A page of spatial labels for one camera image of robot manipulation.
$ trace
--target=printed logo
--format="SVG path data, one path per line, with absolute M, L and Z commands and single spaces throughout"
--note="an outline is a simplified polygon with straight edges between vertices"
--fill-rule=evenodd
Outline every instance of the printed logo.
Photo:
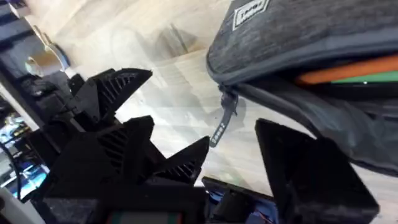
M 267 9 L 269 0 L 253 0 L 240 8 L 235 9 L 233 30 Z

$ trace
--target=light wood surface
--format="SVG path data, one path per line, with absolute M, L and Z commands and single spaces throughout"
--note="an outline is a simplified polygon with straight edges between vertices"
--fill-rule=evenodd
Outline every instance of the light wood surface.
M 37 25 L 69 56 L 74 72 L 89 78 L 108 68 L 151 69 L 154 76 L 117 113 L 152 115 L 154 144 L 171 156 L 212 135 L 223 111 L 221 94 L 206 72 L 205 54 L 231 1 L 27 0 Z M 271 194 L 254 132 L 258 118 L 306 131 L 295 121 L 241 99 L 202 175 Z M 374 223 L 398 221 L 398 179 L 356 167 L 381 205 Z

